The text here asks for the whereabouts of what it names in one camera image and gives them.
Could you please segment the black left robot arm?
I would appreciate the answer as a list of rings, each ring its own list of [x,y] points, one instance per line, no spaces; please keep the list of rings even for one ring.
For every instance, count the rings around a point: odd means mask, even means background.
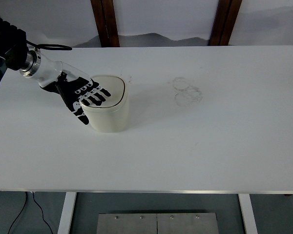
[[[6,69],[21,69],[27,58],[26,33],[0,17],[0,81]]]

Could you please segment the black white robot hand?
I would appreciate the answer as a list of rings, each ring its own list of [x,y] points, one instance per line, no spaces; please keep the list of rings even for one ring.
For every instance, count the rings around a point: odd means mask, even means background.
[[[85,125],[89,119],[81,105],[101,106],[111,93],[88,74],[62,61],[51,61],[38,50],[27,53],[20,73],[48,92],[59,94],[67,108]]]

